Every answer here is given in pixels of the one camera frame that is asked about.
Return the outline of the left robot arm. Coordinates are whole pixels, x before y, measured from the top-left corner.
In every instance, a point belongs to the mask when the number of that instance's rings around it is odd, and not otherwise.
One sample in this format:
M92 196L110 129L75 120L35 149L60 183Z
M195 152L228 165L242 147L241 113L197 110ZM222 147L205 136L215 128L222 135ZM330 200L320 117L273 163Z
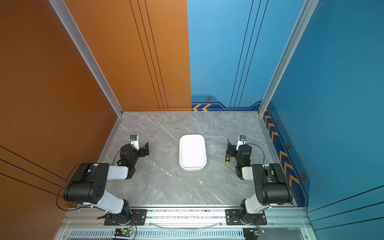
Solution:
M127 200L118 198L106 190L107 181L130 180L139 158L150 154L149 143L142 148L137 141L121 147L120 159L116 165L108 163L81 163L64 190L66 202L85 204L103 211L106 226L142 226L146 220L146 210L131 210Z

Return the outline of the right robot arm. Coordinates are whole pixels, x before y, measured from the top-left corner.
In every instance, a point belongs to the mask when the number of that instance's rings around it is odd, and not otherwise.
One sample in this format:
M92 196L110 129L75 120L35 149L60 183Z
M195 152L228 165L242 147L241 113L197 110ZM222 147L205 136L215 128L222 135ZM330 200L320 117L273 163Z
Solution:
M235 158L236 176L254 183L255 193L244 199L238 212L227 215L228 224L266 225L265 210L272 205L284 205L293 201L294 195L280 164L252 164L254 144L247 144L246 136L240 135L236 145L228 142L226 163Z

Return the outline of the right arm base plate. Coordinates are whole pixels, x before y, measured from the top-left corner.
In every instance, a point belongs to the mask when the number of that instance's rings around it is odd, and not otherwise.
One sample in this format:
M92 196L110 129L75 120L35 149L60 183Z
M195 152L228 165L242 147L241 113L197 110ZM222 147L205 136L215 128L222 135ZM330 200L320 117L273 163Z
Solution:
M226 223L228 226L238 226L238 225L266 226L268 224L265 213L243 214L239 209L226 209L225 214L226 214Z

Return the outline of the black yellow screwdriver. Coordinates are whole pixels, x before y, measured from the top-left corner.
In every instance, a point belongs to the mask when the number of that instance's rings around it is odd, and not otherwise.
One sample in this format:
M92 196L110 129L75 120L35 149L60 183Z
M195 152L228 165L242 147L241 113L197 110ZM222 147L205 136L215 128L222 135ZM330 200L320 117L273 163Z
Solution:
M226 163L227 163L227 164L230 163L230 158L231 158L231 157L230 157L230 152L227 151L227 152L226 152Z

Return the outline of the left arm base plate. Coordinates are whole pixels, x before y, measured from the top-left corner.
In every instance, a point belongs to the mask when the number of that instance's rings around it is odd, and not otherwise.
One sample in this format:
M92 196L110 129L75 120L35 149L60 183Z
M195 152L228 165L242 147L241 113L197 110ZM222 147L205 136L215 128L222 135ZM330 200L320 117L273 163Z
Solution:
M118 215L107 215L104 221L105 226L144 226L147 218L146 209L130 210L129 217L121 217Z

